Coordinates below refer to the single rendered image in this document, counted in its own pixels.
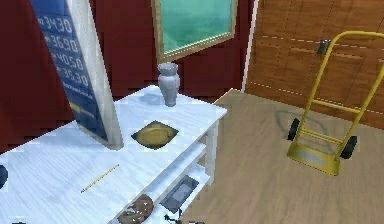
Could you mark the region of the yellow hand truck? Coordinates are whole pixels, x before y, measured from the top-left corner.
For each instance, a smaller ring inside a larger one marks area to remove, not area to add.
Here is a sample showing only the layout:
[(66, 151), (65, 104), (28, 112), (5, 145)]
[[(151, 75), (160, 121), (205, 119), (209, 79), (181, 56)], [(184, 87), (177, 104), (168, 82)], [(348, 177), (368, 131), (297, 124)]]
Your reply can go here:
[[(287, 156), (290, 159), (333, 176), (337, 176), (339, 174), (340, 159), (341, 158), (349, 159), (352, 156), (354, 148), (357, 144), (357, 137), (353, 136), (353, 132), (356, 126), (359, 124), (359, 121), (361, 120), (365, 111), (367, 110), (367, 107), (371, 102), (374, 94), (376, 93), (379, 85), (384, 79), (384, 65), (383, 65), (375, 79), (374, 84), (372, 85), (371, 89), (368, 92), (367, 98), (363, 102), (362, 107), (360, 109), (349, 108), (349, 107), (345, 107), (335, 103), (330, 103), (324, 100), (317, 100), (315, 98), (315, 94), (318, 90), (320, 81), (322, 79), (324, 70), (327, 66), (328, 60), (331, 56), (334, 46), (336, 45), (336, 43), (339, 41), (340, 38), (348, 35), (367, 36), (367, 37), (384, 39), (383, 33), (369, 32), (369, 31), (344, 31), (336, 35), (331, 41), (328, 41), (328, 42), (321, 41), (321, 44), (323, 44), (323, 49), (321, 51), (321, 54), (324, 55), (324, 59), (321, 63), (319, 72), (316, 76), (316, 80), (314, 82), (311, 93), (307, 100), (302, 118), (293, 120), (287, 136), (287, 139), (291, 141), (291, 144), (287, 152)], [(310, 107), (313, 104), (322, 105), (322, 106), (326, 106), (334, 109), (339, 109), (346, 112), (351, 112), (356, 115), (350, 129), (348, 130), (347, 134), (343, 139), (327, 136), (327, 135), (309, 130), (304, 127), (308, 112), (310, 110)], [(317, 151), (315, 149), (311, 149), (307, 146), (301, 145), (298, 143), (298, 140), (302, 134), (308, 135), (310, 137), (313, 137), (319, 140), (324, 140), (331, 144), (335, 144), (338, 146), (338, 150), (334, 154), (327, 154), (321, 151)]]

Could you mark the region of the brown round basket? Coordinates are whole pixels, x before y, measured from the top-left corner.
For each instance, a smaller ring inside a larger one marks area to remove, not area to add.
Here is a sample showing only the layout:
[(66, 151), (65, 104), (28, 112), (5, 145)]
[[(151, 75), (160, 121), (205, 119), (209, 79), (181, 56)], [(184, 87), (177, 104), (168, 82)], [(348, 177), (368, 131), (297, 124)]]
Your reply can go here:
[(120, 224), (142, 224), (152, 213), (152, 199), (142, 194), (117, 218)]

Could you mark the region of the yellow pencil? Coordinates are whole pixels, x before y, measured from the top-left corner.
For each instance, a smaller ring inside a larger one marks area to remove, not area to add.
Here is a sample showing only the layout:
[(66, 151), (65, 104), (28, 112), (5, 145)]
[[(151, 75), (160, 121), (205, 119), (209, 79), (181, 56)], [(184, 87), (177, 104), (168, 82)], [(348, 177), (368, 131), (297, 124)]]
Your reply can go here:
[(104, 177), (106, 177), (109, 173), (111, 173), (112, 171), (114, 171), (117, 167), (119, 167), (120, 164), (116, 164), (114, 165), (112, 168), (108, 169), (106, 172), (104, 172), (102, 175), (100, 175), (99, 177), (97, 177), (95, 180), (93, 180), (90, 184), (88, 184), (86, 187), (84, 187), (80, 193), (84, 193), (86, 192), (89, 188), (91, 188), (92, 186), (94, 186), (97, 182), (99, 182), (100, 180), (102, 180)]

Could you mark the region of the white shelf table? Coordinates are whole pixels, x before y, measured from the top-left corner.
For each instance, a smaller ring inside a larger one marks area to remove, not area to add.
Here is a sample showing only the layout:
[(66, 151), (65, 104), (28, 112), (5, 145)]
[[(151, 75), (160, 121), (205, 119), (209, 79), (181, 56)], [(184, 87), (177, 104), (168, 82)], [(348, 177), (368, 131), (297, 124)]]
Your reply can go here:
[[(142, 194), (159, 204), (185, 175), (201, 186), (213, 183), (218, 126), (226, 109), (184, 95), (168, 107), (154, 85), (115, 107), (124, 141), (118, 151), (71, 122), (0, 155), (8, 170), (0, 189), (0, 224), (119, 224), (117, 218)], [(157, 150), (131, 137), (152, 121), (178, 130)]]

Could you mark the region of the dark blue round object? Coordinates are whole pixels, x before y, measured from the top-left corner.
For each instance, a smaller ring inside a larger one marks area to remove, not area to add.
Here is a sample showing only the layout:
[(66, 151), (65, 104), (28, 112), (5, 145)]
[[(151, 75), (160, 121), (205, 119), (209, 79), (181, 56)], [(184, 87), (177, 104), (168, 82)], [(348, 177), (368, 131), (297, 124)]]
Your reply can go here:
[(0, 189), (5, 185), (8, 179), (8, 170), (4, 165), (0, 165)]

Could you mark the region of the grey laptop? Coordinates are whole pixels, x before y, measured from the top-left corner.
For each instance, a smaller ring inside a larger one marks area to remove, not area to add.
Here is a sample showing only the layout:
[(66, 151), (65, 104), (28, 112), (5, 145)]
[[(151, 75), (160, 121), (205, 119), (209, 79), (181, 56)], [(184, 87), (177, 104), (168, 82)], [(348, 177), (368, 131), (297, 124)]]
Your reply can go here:
[(161, 205), (175, 214), (198, 186), (199, 182), (185, 175), (161, 201)]

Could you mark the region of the brown wooden door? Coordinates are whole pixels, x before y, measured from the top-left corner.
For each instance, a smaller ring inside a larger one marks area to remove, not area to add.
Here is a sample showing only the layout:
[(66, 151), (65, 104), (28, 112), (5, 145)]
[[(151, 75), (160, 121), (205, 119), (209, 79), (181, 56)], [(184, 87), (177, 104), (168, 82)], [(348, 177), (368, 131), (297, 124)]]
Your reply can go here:
[[(303, 107), (323, 61), (320, 42), (344, 31), (384, 34), (384, 0), (258, 0), (245, 91)], [(359, 108), (382, 66), (384, 39), (344, 36), (316, 98)]]

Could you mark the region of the grey ribbed vase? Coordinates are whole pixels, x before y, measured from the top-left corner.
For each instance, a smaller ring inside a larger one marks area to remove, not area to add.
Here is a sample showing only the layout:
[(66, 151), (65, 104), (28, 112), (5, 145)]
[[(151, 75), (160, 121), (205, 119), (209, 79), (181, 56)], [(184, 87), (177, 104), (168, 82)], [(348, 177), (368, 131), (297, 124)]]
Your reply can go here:
[(161, 63), (158, 65), (158, 70), (160, 72), (158, 84), (165, 105), (173, 107), (176, 105), (176, 98), (180, 87), (178, 65), (171, 62)]

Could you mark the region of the yellow dish dark rim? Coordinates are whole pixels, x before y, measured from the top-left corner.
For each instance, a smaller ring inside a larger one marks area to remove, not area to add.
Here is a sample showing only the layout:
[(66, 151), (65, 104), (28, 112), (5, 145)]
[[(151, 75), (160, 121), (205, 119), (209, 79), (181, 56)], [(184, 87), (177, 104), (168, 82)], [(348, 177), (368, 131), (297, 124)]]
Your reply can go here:
[(140, 145), (157, 150), (167, 145), (177, 134), (177, 129), (159, 121), (152, 121), (131, 137)]

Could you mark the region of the green framed wall picture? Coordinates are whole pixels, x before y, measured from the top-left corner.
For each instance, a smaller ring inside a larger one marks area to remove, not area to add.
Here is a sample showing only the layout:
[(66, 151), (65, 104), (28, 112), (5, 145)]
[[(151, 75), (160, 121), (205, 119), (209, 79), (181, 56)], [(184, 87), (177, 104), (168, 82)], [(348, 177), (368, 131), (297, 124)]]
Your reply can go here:
[(239, 0), (151, 0), (157, 63), (197, 53), (235, 36)]

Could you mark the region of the blue sign board white frame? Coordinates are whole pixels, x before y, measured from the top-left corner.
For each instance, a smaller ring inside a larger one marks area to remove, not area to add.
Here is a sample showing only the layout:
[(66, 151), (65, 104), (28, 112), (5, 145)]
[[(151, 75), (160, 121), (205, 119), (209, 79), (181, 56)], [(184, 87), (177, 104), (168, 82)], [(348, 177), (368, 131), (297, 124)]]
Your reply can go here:
[(30, 0), (78, 127), (111, 150), (123, 147), (89, 0)]

